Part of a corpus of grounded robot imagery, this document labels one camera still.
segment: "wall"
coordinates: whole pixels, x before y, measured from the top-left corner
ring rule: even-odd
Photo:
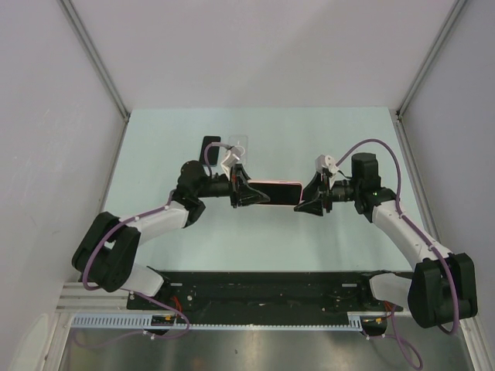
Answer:
[[[396,108],[454,0],[74,0],[132,109]]]
[[[0,369],[56,306],[123,123],[55,1],[0,4]]]
[[[470,2],[405,114],[441,240],[476,265],[488,338],[495,298],[495,2]]]

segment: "white table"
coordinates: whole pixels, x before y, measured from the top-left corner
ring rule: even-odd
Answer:
[[[403,169],[402,200],[421,222],[387,108],[240,108],[136,110],[125,134],[105,208],[129,216],[163,204],[184,162],[198,159],[203,136],[248,137],[247,173],[253,179],[284,179],[307,185],[320,154],[339,158],[365,138],[396,151]],[[376,144],[383,184],[395,189],[390,155]],[[220,171],[220,166],[213,168]],[[350,158],[342,165],[350,174]],[[291,208],[249,206],[205,199],[201,218],[139,248],[136,261],[173,271],[367,271],[411,270],[395,245],[356,213],[334,204],[324,217]]]

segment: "phone screen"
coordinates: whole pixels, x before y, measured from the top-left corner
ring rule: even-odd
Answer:
[[[297,182],[260,182],[248,181],[253,189],[270,197],[267,203],[258,205],[295,206],[301,202],[302,184]]]

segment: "black smartphone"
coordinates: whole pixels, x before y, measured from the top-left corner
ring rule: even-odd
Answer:
[[[207,147],[209,143],[213,143],[214,141],[221,141],[222,138],[220,137],[214,137],[214,136],[206,136],[203,138],[203,144],[201,145],[201,152],[200,152],[200,163],[202,165],[206,165],[206,162],[204,161],[204,150]],[[208,150],[208,162],[210,163],[210,166],[217,166],[218,164],[218,154],[220,153],[220,147],[210,147]]]
[[[270,201],[258,205],[296,206],[301,202],[302,183],[273,180],[248,180],[251,188],[263,192]]]

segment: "metallic floor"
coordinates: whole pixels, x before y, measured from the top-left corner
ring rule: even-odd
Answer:
[[[463,335],[419,328],[398,318],[401,334],[425,363],[424,370],[472,370]],[[78,330],[78,339],[97,344],[128,330]],[[367,341],[358,332],[196,330],[176,340],[141,335],[101,349],[68,343],[60,371],[296,371],[411,370],[393,339]]]

